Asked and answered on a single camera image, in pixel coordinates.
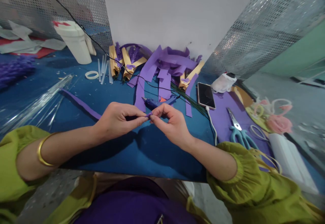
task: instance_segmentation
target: lime green shirt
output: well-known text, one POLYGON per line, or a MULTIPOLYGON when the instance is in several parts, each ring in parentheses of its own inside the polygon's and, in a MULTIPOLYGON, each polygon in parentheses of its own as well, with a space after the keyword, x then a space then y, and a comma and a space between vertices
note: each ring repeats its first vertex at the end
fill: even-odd
MULTIPOLYGON (((26 201, 44 182, 25 183, 16 169, 17 154, 28 144, 49 133, 24 126, 8 133, 0 143, 0 223, 14 223, 26 201)), ((301 196, 300 188, 288 178, 260 171, 254 156, 237 143, 223 142, 218 148, 237 162, 236 176, 226 182, 207 173, 215 196, 222 200, 233 223, 320 223, 322 212, 301 196)), ((88 208, 96 190, 96 177, 81 178, 78 187, 49 216, 45 223, 70 223, 88 208)), ((204 212, 188 199, 187 211, 198 223, 211 223, 204 212)))

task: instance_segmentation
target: gold bangle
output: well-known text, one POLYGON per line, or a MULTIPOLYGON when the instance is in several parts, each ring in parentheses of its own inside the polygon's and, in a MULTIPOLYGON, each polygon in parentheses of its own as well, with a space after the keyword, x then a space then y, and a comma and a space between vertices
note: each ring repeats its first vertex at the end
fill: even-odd
POLYGON ((58 132, 56 132, 56 133, 52 133, 52 134, 48 135, 48 136, 45 137, 45 138, 40 142, 40 144, 38 145, 37 156, 38 156, 39 161, 40 161, 43 165, 46 165, 46 166, 54 166, 54 165, 52 165, 52 164, 50 164, 50 163, 47 163, 47 162, 42 158, 42 156, 41 156, 41 148, 42 148, 43 143, 44 143, 44 142, 45 142, 49 137, 51 137, 51 136, 53 136, 54 134, 57 134, 57 133, 58 133, 58 132))

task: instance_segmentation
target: black cable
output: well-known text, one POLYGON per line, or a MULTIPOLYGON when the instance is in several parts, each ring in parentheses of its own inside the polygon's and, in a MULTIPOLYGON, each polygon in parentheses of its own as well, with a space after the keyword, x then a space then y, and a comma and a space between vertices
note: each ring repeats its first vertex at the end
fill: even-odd
MULTIPOLYGON (((143 80, 145 80, 143 77, 141 77, 141 76, 139 76, 139 75, 134 75, 134 74, 131 74, 126 68, 125 68, 125 66, 123 66, 123 64, 121 63, 121 62, 119 62, 118 60, 116 60, 116 59, 114 59, 114 58, 112 58, 112 57, 110 57, 109 56, 109 54, 107 54, 107 52, 104 50, 104 48, 99 44, 99 43, 97 43, 88 33, 87 33, 87 31, 85 30, 85 28, 82 26, 82 25, 80 25, 78 22, 77 22, 77 20, 73 17, 73 15, 70 13, 70 11, 63 5, 63 4, 61 4, 61 2, 59 1, 59 0, 56 0, 66 11, 67 11, 67 13, 71 16, 71 18, 72 18, 72 20, 74 20, 74 22, 76 23, 76 24, 78 24, 80 27, 81 27, 81 29, 85 32, 85 34, 87 34, 88 35, 88 37, 95 43, 95 44, 97 44, 103 51, 104 51, 104 53, 108 56, 108 58, 110 58, 110 59, 112 59, 112 60, 114 60, 114 61, 116 61, 120 66, 122 66, 123 68, 124 68, 124 70, 126 70, 127 71, 127 73, 129 73, 131 76, 136 76, 136 77, 140 77, 140 78, 142 78, 143 80)), ((154 88, 162 88, 162 87, 156 87, 156 86, 153 86, 153 85, 151 85, 150 83, 148 83, 148 81, 146 81, 146 83, 149 85, 149 86, 151 86, 151 87, 154 87, 154 88)), ((176 92, 176 93, 178 93, 179 94, 179 96, 176 98, 176 99, 179 99, 180 98, 180 93, 178 92, 178 91, 175 91, 175 90, 171 90, 171 89, 167 89, 167 88, 162 88, 162 89, 165 89, 165 90, 168 90, 168 91, 171 91, 171 92, 176 92)))

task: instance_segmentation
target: green sleeve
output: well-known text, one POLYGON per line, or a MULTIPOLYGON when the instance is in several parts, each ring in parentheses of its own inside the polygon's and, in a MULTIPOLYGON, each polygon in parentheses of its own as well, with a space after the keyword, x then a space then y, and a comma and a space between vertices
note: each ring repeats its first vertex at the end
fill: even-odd
POLYGON ((15 129, 0 142, 0 223, 13 223, 33 190, 44 179, 25 183, 16 168, 17 154, 28 144, 49 135, 34 126, 15 129))
POLYGON ((208 183, 215 196, 225 203, 233 223, 317 223, 320 220, 300 188, 290 179, 259 169, 255 157, 238 143, 217 146, 237 162, 236 176, 218 181, 209 172, 208 183))

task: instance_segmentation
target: hand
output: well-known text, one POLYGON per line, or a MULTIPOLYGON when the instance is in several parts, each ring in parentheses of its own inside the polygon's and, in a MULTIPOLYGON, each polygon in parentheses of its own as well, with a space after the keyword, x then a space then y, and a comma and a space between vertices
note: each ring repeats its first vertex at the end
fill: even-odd
POLYGON ((187 129, 183 113, 174 107, 163 103, 152 111, 150 119, 150 123, 154 123, 173 144, 176 144, 181 149, 188 152, 195 143, 195 138, 187 129), (168 117, 168 123, 160 119, 162 115, 168 117))
POLYGON ((112 102, 99 121, 93 125, 92 131, 100 142, 106 142, 127 134, 146 122, 148 118, 145 115, 134 105, 112 102), (127 121, 126 116, 137 116, 138 118, 127 121))

